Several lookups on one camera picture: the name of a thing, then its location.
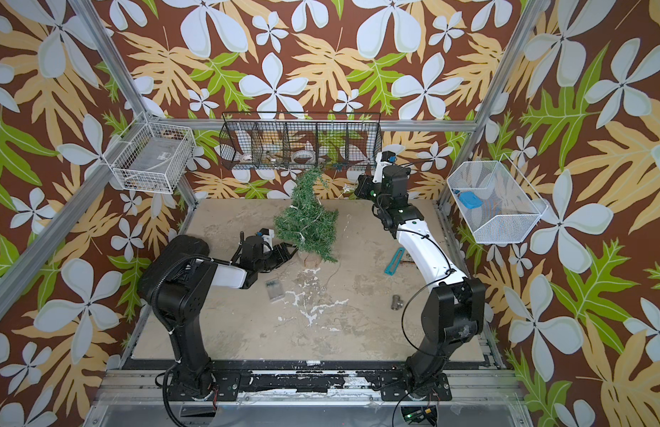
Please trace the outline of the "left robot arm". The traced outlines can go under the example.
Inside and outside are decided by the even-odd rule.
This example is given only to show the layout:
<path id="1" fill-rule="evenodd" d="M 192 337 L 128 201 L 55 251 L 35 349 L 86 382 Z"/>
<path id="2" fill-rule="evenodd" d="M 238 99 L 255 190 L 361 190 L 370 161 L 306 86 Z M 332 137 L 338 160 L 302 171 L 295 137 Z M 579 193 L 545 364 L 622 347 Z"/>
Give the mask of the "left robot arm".
<path id="1" fill-rule="evenodd" d="M 170 337 L 175 367 L 173 393 L 205 398 L 215 386 L 212 360 L 204 347 L 199 317 L 211 288 L 247 290 L 261 274 L 290 261 L 298 248 L 271 243 L 272 231 L 242 236 L 229 260 L 212 258 L 202 238 L 180 235 L 145 270 L 138 293 Z"/>

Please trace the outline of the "small green christmas tree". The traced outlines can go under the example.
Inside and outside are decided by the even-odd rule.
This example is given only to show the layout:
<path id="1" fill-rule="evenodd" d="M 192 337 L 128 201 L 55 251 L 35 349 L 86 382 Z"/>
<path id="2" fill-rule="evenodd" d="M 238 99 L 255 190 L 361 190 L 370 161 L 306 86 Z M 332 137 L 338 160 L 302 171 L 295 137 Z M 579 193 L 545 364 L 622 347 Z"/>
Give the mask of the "small green christmas tree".
<path id="1" fill-rule="evenodd" d="M 314 190 L 317 184 L 325 185 L 322 175 L 320 168 L 312 168 L 298 176 L 290 205 L 274 218 L 274 229 L 278 238 L 301 252 L 337 263 L 333 249 L 338 212 L 325 208 Z"/>

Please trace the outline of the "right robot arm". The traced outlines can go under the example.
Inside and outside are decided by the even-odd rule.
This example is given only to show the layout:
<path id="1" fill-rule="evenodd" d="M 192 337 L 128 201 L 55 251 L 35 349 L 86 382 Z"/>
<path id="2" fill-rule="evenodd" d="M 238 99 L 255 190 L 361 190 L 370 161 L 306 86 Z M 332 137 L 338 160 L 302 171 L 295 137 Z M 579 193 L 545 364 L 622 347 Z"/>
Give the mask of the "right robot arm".
<path id="1" fill-rule="evenodd" d="M 399 242 L 424 278 L 414 297 L 428 295 L 421 314 L 424 338 L 406 341 L 415 353 L 406 359 L 401 379 L 387 385 L 401 389 L 398 400 L 421 400 L 435 394 L 451 398 L 444 373 L 451 356 L 482 332 L 485 286 L 454 265 L 432 236 L 421 211 L 409 202 L 411 169 L 379 160 L 374 174 L 358 178 L 355 195 L 373 203 L 373 215 Z"/>

